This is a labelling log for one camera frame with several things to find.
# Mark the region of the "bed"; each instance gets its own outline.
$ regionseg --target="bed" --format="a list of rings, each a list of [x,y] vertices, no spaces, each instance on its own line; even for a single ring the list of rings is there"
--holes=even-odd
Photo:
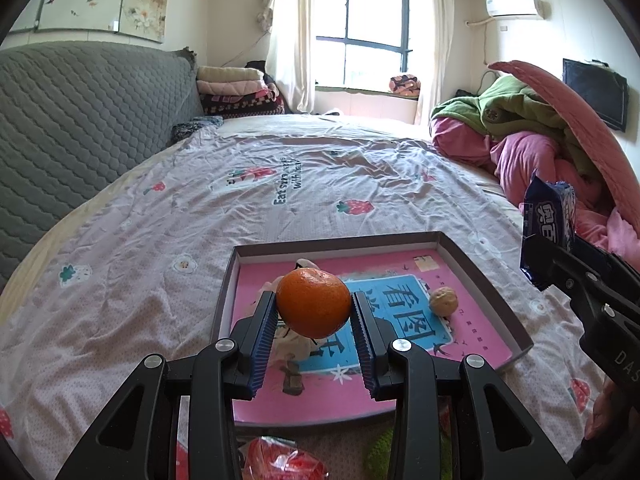
[[[300,185],[285,166],[299,164]],[[344,200],[368,202],[346,214]],[[497,181],[439,156],[397,121],[325,116],[205,126],[124,173],[50,229],[0,296],[0,409],[36,479],[52,479],[79,437],[150,352],[209,343],[234,245],[441,230],[496,286],[535,342],[504,374],[565,459],[602,372],[579,349],[568,298],[519,269],[522,218]],[[323,429],[298,443],[332,478],[364,478],[383,423]],[[186,452],[185,424],[178,440]]]

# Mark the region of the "windowsill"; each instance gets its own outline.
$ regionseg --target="windowsill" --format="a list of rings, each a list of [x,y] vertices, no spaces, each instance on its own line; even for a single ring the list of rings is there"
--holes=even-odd
[[[364,95],[383,95],[388,97],[397,97],[400,99],[409,99],[417,101],[417,97],[409,97],[405,95],[394,94],[393,92],[381,92],[379,90],[365,90],[362,88],[347,88],[345,86],[320,86],[316,85],[317,92],[347,92],[348,94],[364,94]]]

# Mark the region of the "wall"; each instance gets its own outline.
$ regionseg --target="wall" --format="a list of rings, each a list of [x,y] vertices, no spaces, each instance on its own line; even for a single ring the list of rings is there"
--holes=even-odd
[[[198,54],[198,63],[207,63],[208,0],[167,0],[164,43],[122,36],[111,32],[87,30],[58,30],[50,32],[22,32],[10,34],[0,49],[43,41],[113,41],[115,43],[140,44],[163,50],[190,47]]]
[[[209,0],[207,59],[211,66],[244,66],[247,61],[266,59],[269,35],[257,21],[261,7],[262,0]]]
[[[485,0],[474,0],[474,19],[487,16]],[[542,0],[546,20],[499,20],[486,28],[486,60],[519,59],[562,78],[562,58],[599,59],[627,78],[630,101],[626,133],[614,132],[640,175],[640,59],[603,0]],[[473,31],[472,85],[477,89],[482,63],[483,27]],[[486,88],[492,82],[485,79]]]
[[[472,19],[475,2],[475,0],[455,1],[453,41],[442,85],[442,100],[451,99],[459,88],[472,91],[474,31],[467,27],[465,22]]]

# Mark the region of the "red plastic bag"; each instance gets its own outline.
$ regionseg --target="red plastic bag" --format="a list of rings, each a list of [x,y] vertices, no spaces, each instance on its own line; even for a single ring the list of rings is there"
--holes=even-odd
[[[244,455],[244,480],[325,480],[329,476],[316,457],[270,436],[254,438]]]

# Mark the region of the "orange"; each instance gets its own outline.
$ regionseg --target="orange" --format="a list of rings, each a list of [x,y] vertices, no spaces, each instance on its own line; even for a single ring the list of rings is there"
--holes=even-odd
[[[349,319],[351,293],[324,270],[302,267],[280,281],[276,304],[282,320],[294,332],[311,339],[335,333]]]

